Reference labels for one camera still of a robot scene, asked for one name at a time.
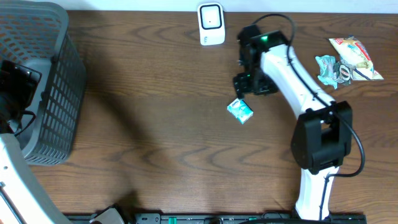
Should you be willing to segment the black round-logo packet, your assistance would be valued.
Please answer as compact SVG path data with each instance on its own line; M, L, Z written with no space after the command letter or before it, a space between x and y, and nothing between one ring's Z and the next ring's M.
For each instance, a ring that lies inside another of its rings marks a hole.
M336 62L333 66L333 80L342 85L351 84L351 70L341 62Z

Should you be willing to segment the teal snack packet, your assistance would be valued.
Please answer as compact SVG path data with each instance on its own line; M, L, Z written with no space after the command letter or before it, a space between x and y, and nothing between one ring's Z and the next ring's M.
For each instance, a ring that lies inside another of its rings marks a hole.
M324 85L330 85L334 89L338 88L337 81L333 78L334 71L333 67L336 63L336 59L334 56L331 55L324 55L324 56L316 56L315 60L320 67L320 74L318 75L318 79Z

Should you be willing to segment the yellow snack bag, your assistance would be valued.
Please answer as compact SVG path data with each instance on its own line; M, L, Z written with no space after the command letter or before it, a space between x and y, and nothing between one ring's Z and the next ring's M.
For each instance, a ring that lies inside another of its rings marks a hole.
M354 36L328 39L338 52L341 63L348 67L352 80L383 80L382 75L374 69L365 46Z

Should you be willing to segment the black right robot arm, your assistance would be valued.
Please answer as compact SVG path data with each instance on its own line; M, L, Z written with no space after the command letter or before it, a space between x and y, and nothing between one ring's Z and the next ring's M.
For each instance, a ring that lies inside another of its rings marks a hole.
M317 85L281 31L262 33L253 24L244 27L237 40L244 67L233 78L237 97L283 94L297 120L290 143L301 168L295 212L304 220L326 220L333 179L351 152L352 109Z

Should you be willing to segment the teal small box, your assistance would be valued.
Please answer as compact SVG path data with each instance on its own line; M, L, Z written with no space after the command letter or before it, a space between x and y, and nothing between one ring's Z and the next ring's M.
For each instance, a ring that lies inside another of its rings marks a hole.
M244 124L254 114L252 109L239 98L235 99L227 106L227 110L241 123Z

